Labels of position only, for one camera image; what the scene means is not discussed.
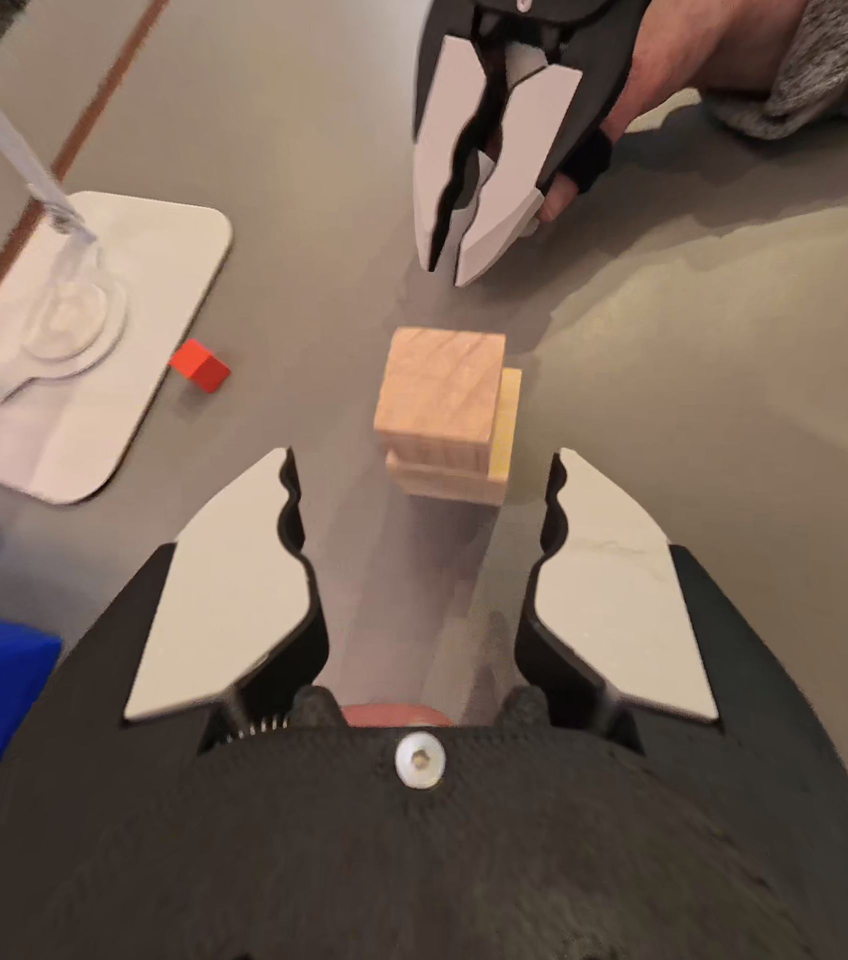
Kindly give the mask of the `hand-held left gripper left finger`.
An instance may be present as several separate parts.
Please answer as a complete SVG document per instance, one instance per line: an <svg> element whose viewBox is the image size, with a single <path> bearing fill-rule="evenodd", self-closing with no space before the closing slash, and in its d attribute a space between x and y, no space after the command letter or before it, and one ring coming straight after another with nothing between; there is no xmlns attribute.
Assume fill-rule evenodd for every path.
<svg viewBox="0 0 848 960"><path fill-rule="evenodd" d="M275 727L290 714L330 651L300 501L294 453L277 447L178 534L125 721L209 707L227 727Z"/></svg>

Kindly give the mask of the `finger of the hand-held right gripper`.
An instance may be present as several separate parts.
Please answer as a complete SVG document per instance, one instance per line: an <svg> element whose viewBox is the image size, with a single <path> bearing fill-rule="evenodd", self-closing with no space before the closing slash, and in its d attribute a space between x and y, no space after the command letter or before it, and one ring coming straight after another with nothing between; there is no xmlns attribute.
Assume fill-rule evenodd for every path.
<svg viewBox="0 0 848 960"><path fill-rule="evenodd" d="M413 206L418 257L434 271L464 193L468 157L488 86L469 39L446 35L434 68L413 158Z"/></svg>
<svg viewBox="0 0 848 960"><path fill-rule="evenodd" d="M457 287L490 269L540 209L545 194L538 180L582 79L580 71L550 63L543 49L520 42L505 46L504 72L500 151L459 245Z"/></svg>

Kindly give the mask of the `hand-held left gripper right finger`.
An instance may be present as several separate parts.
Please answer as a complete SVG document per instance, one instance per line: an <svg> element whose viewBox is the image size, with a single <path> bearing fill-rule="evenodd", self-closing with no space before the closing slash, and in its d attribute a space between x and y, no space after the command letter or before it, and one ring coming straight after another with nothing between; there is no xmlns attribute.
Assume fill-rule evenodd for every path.
<svg viewBox="0 0 848 960"><path fill-rule="evenodd" d="M634 498L574 450L552 458L515 640L519 672L552 722L611 727L633 708L719 721L670 541Z"/></svg>

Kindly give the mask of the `pale wooden cube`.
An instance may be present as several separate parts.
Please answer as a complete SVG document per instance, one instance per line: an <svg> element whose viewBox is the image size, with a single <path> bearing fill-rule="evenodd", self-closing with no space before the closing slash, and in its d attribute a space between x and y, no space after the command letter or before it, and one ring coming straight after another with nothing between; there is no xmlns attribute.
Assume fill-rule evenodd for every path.
<svg viewBox="0 0 848 960"><path fill-rule="evenodd" d="M384 462L390 479L409 496L501 507L509 485L522 376L518 368L505 367L502 370L501 394L486 474L405 462L389 451Z"/></svg>

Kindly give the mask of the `small red cube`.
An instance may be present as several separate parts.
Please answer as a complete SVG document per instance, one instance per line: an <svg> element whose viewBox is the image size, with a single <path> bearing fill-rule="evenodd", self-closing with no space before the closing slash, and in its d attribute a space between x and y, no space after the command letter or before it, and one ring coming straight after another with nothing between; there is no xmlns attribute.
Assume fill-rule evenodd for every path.
<svg viewBox="0 0 848 960"><path fill-rule="evenodd" d="M181 342L167 366L205 394L215 393L231 375L230 367L194 338Z"/></svg>

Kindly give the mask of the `large wooden cube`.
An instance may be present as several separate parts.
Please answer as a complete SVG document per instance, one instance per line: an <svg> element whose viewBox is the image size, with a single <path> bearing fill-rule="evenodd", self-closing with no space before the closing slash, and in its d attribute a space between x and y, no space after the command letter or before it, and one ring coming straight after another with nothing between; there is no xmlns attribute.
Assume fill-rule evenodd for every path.
<svg viewBox="0 0 848 960"><path fill-rule="evenodd" d="M400 462L487 474L505 336L402 326L386 357L373 427Z"/></svg>

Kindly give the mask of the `person's right hand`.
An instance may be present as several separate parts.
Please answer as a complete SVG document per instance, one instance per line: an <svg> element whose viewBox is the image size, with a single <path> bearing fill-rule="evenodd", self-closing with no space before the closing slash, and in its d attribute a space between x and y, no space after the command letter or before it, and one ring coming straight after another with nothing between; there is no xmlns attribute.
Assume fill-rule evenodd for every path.
<svg viewBox="0 0 848 960"><path fill-rule="evenodd" d="M654 1L622 92L600 130L612 145L630 124L685 89L768 94L806 1Z"/></svg>

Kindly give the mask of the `clear plastic suction stand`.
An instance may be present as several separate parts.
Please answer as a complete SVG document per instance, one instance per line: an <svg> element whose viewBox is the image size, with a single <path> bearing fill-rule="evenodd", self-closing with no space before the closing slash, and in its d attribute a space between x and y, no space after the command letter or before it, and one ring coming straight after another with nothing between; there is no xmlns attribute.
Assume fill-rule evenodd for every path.
<svg viewBox="0 0 848 960"><path fill-rule="evenodd" d="M31 286L16 351L0 365L3 403L32 382L73 378L99 363L122 336L128 299L102 263L98 237L1 109L0 153L63 238L47 267L24 271Z"/></svg>

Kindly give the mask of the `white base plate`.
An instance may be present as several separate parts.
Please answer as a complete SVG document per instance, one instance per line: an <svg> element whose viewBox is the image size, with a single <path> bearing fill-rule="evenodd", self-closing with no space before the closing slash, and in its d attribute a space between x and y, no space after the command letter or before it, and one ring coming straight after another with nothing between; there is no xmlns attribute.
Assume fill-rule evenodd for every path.
<svg viewBox="0 0 848 960"><path fill-rule="evenodd" d="M99 363L0 403L0 486L54 506L91 498L110 481L233 241L230 221L213 208L98 191L69 199L128 302L122 336ZM47 267L62 241L42 216L0 281L0 365L18 345L31 286L24 271Z"/></svg>

